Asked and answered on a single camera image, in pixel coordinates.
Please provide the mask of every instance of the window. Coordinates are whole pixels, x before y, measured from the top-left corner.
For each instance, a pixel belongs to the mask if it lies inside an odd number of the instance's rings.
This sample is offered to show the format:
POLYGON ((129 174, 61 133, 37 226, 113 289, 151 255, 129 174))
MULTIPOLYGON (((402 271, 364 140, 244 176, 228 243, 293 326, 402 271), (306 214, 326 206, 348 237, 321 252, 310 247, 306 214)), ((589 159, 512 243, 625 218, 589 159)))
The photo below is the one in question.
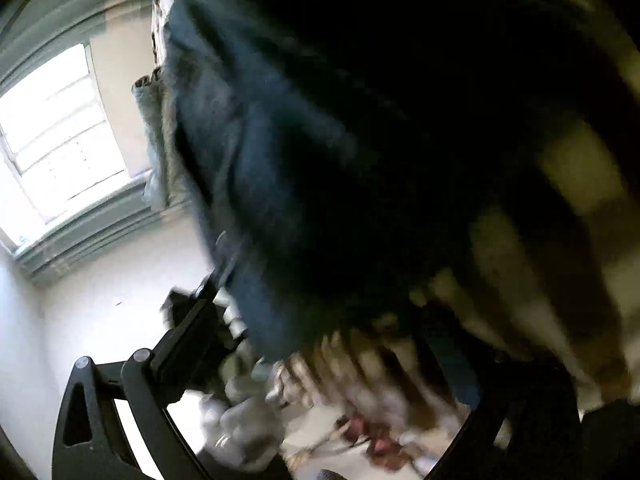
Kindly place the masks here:
POLYGON ((129 181, 88 54, 73 46, 0 97, 0 228, 16 246, 129 181))

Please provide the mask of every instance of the white wall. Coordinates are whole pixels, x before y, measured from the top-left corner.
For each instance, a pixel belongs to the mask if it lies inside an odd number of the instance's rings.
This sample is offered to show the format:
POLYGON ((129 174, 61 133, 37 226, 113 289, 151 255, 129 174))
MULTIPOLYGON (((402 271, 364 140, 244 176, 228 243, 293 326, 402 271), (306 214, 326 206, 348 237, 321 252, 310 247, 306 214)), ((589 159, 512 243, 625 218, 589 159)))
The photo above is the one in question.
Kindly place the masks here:
POLYGON ((0 426, 35 475, 49 480, 61 396, 47 360, 41 302, 0 248, 0 426))
MULTIPOLYGON (((153 224, 119 241, 44 291, 47 351, 58 391, 82 355, 98 364, 128 359, 152 348, 165 332, 159 309, 172 286, 196 288, 210 271, 191 216, 153 224)), ((197 398, 170 413, 191 447, 202 445, 197 398)), ((142 471, 161 478, 135 423, 118 404, 123 427, 142 471)))
POLYGON ((95 77, 113 135, 131 176, 150 167, 142 119, 131 94, 134 81, 154 69, 151 12, 105 12, 104 28, 90 38, 95 77))

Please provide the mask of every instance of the bright window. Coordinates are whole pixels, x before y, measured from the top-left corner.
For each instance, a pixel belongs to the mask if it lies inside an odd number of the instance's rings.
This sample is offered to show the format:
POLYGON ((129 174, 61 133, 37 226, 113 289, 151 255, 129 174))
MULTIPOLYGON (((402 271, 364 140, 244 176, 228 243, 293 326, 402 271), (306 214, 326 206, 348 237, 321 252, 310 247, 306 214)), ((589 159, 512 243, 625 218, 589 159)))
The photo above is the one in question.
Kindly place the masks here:
POLYGON ((16 246, 129 180, 82 44, 0 97, 0 137, 0 228, 16 246))

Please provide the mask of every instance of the wall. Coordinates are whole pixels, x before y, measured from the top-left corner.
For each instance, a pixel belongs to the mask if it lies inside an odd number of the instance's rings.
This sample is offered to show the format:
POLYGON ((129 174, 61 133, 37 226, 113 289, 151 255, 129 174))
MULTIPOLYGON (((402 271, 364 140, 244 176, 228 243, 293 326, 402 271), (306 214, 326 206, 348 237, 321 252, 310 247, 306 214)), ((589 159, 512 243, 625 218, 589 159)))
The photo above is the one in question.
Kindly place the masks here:
POLYGON ((47 360, 41 302, 0 248, 0 426, 36 476, 49 480, 60 391, 47 360))
POLYGON ((131 86, 154 69, 151 11, 145 7, 113 16, 116 12, 120 10, 105 12, 104 26, 90 38, 91 54, 104 111, 129 174, 135 176, 150 167, 131 86))
MULTIPOLYGON (((169 290, 193 290, 209 270, 194 221, 181 214, 125 237, 45 290, 47 351, 59 393, 82 355, 106 363, 155 346, 165 332, 159 309, 169 290)), ((170 413, 187 442, 199 449, 197 400, 186 394, 170 413)), ((161 478, 126 403, 118 410, 142 471, 161 478)))

